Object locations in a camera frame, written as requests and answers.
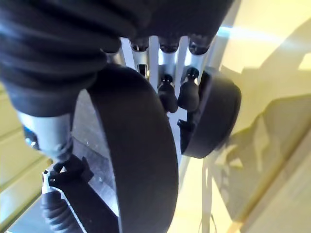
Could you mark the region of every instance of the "black strap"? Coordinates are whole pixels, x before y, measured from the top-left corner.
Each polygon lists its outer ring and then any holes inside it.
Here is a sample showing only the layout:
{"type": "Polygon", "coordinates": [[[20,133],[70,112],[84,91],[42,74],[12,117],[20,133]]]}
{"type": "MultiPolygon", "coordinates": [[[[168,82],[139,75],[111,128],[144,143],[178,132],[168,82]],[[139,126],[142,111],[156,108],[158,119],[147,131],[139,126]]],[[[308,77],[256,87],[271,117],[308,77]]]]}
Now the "black strap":
{"type": "Polygon", "coordinates": [[[150,84],[108,66],[88,90],[110,150],[122,233],[163,233],[173,218],[178,166],[172,131],[150,84]]]}

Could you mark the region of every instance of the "yellow wall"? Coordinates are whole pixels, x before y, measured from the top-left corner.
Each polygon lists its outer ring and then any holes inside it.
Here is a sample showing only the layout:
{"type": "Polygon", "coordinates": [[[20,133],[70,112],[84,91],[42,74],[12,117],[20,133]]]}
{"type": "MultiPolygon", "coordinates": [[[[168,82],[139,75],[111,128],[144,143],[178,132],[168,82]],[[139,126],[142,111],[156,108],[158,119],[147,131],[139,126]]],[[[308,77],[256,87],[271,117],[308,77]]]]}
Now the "yellow wall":
{"type": "Polygon", "coordinates": [[[24,142],[21,124],[0,85],[0,232],[40,193],[50,160],[24,142]]]}
{"type": "MultiPolygon", "coordinates": [[[[311,2],[234,6],[223,24],[233,28],[218,34],[210,64],[239,86],[241,110],[221,150],[190,159],[170,233],[238,232],[311,126],[311,2]]],[[[260,232],[247,229],[241,232],[260,232]]]]}

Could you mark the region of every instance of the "black fabric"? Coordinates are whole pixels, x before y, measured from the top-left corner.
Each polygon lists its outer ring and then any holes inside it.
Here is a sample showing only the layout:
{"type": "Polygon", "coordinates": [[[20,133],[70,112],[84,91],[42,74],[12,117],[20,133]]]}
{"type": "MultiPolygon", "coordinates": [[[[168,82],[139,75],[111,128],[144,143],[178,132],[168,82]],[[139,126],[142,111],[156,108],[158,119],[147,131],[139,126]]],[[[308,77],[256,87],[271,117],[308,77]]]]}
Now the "black fabric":
{"type": "Polygon", "coordinates": [[[215,36],[233,0],[167,0],[158,7],[150,23],[137,37],[151,35],[179,38],[199,34],[215,36]]]}

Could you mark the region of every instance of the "black plastic knob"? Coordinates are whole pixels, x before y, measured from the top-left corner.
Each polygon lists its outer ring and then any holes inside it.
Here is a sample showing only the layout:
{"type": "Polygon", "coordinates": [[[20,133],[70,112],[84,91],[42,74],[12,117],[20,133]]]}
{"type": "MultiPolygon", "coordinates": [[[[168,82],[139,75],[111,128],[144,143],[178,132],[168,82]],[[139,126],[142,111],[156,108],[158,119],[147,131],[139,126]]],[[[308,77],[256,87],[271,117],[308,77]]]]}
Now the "black plastic knob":
{"type": "Polygon", "coordinates": [[[178,106],[188,112],[195,111],[200,103],[199,86],[194,82],[198,76],[199,71],[196,68],[188,69],[185,77],[188,80],[180,86],[178,106]]]}
{"type": "Polygon", "coordinates": [[[178,109],[175,89],[169,83],[164,83],[158,90],[159,98],[166,112],[174,113],[178,109]]]}

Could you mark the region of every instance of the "silver metal frame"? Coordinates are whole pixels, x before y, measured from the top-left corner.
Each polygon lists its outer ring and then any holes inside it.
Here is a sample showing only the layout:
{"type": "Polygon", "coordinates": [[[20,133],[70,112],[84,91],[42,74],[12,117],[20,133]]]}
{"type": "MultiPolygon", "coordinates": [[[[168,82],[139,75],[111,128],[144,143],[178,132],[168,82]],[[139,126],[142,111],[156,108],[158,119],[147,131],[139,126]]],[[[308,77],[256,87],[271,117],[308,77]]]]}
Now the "silver metal frame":
{"type": "Polygon", "coordinates": [[[67,151],[72,146],[71,114],[55,117],[34,117],[17,112],[20,122],[32,131],[38,140],[39,149],[54,160],[65,161],[70,154],[67,151]]]}

